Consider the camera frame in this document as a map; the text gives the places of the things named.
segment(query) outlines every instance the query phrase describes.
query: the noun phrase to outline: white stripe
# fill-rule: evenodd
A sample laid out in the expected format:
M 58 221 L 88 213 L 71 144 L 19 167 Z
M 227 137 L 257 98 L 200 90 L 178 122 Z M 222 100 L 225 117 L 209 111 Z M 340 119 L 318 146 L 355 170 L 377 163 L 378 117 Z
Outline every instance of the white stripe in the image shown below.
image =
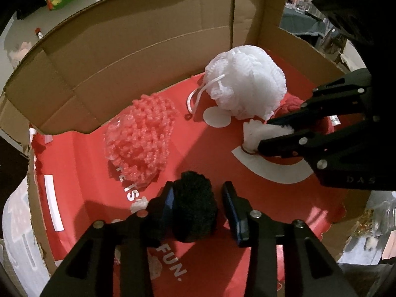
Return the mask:
M 56 200 L 55 187 L 53 186 L 52 174 L 44 175 L 44 182 L 46 185 L 47 201 L 53 227 L 56 232 L 64 231 L 61 215 L 59 214 L 58 202 Z
M 282 165 L 267 161 L 260 155 L 246 154 L 240 146 L 231 152 L 239 162 L 253 173 L 280 184 L 294 184 L 304 181 L 314 172 L 304 159 L 296 164 Z

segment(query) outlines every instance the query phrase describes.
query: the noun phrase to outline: white circle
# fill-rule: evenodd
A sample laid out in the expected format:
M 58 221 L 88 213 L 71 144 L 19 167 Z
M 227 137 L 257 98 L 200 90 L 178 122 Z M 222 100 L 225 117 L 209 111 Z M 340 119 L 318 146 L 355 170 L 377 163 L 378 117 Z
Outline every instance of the white circle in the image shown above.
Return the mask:
M 253 173 L 280 184 L 304 181 L 314 172 L 304 159 L 291 165 L 277 164 L 260 155 L 246 154 L 240 146 L 233 149 L 232 154 Z
M 203 120 L 211 127 L 222 128 L 231 124 L 231 115 L 227 110 L 214 106 L 203 112 Z

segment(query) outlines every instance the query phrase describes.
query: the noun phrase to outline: white loofah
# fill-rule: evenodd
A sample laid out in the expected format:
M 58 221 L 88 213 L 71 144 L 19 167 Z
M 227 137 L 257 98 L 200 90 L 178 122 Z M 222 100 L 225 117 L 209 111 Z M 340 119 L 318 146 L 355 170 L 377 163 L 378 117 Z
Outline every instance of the white loofah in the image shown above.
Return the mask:
M 287 91 L 283 71 L 263 49 L 249 45 L 217 55 L 205 68 L 203 84 L 208 82 L 210 97 L 239 120 L 268 120 Z
M 244 143 L 242 147 L 249 153 L 256 153 L 261 140 L 293 133 L 294 129 L 290 126 L 270 125 L 258 120 L 250 120 L 244 123 Z

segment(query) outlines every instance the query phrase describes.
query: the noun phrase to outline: black bath sponge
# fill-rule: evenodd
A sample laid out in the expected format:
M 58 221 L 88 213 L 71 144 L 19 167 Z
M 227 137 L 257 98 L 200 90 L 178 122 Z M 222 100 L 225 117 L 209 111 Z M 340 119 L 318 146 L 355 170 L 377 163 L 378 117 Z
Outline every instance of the black bath sponge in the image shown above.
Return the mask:
M 193 171 L 173 183 L 173 234 L 181 242 L 209 236 L 216 226 L 217 204 L 210 180 Z

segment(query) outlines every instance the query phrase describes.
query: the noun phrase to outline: white cord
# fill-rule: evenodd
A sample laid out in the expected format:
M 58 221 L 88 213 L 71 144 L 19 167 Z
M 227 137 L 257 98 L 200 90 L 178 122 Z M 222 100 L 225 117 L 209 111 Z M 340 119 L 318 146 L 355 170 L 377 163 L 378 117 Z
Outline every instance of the white cord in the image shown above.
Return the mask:
M 192 114 L 192 115 L 195 114 L 195 111 L 197 110 L 198 103 L 199 103 L 199 100 L 201 99 L 202 93 L 203 93 L 211 84 L 213 84 L 213 83 L 219 81 L 220 79 L 223 79 L 224 77 L 225 77 L 225 74 L 222 74 L 222 75 L 220 75 L 219 77 L 217 77 L 217 78 L 215 78 L 215 79 L 209 81 L 207 84 L 205 84 L 205 85 L 203 85 L 203 86 L 201 86 L 201 87 L 199 87 L 199 88 L 193 90 L 193 91 L 189 94 L 189 96 L 188 96 L 188 98 L 187 98 L 187 110 L 189 111 L 190 114 Z M 193 98 L 193 96 L 194 96 L 194 94 L 197 92 L 197 90 L 199 90 L 198 95 L 197 95 L 197 101 L 195 102 L 194 108 L 191 108 L 191 98 Z

